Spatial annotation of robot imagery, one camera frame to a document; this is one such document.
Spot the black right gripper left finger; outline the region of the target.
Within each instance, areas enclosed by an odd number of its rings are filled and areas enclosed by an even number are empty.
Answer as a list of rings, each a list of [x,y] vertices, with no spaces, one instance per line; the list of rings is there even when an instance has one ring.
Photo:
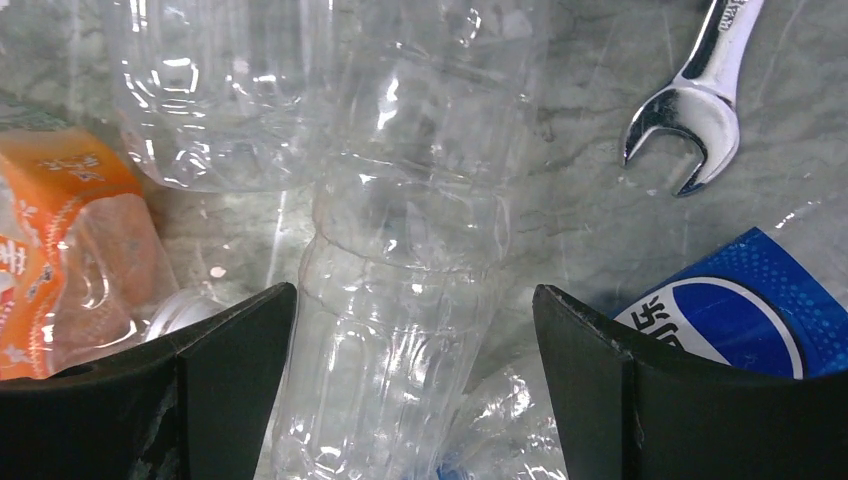
[[[1,385],[5,479],[250,479],[296,311],[289,283],[50,378]]]

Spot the pepsi bottle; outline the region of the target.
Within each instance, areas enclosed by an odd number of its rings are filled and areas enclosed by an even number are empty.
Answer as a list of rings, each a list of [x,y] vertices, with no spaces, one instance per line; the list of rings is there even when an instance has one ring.
[[[754,227],[615,321],[735,368],[804,379],[847,368],[847,196]]]

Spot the clear plastic bottle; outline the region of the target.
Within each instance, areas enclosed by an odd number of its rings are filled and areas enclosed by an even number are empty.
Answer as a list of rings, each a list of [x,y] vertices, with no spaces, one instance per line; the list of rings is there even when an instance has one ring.
[[[313,184],[277,479],[431,479],[498,304],[545,1],[104,1],[130,157]]]

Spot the silver open end wrench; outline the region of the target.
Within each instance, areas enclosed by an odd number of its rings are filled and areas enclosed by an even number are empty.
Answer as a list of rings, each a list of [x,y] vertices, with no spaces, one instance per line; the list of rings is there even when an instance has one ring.
[[[676,75],[634,113],[621,143],[621,162],[632,164],[654,133],[694,143],[702,159],[674,190],[691,195],[713,181],[740,145],[736,98],[740,68],[764,0],[713,1],[692,50]]]

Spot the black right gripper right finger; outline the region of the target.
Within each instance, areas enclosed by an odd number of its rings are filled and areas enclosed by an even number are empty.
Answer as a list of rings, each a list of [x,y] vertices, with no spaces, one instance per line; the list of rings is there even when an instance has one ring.
[[[551,285],[532,302],[572,479],[843,479],[847,377],[771,377],[615,322]]]

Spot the crushed large orange bottle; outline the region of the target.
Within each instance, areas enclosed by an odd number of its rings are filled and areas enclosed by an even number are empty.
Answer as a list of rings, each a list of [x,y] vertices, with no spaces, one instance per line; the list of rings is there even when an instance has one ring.
[[[1,101],[1,377],[45,379],[207,319],[142,187],[86,129]]]

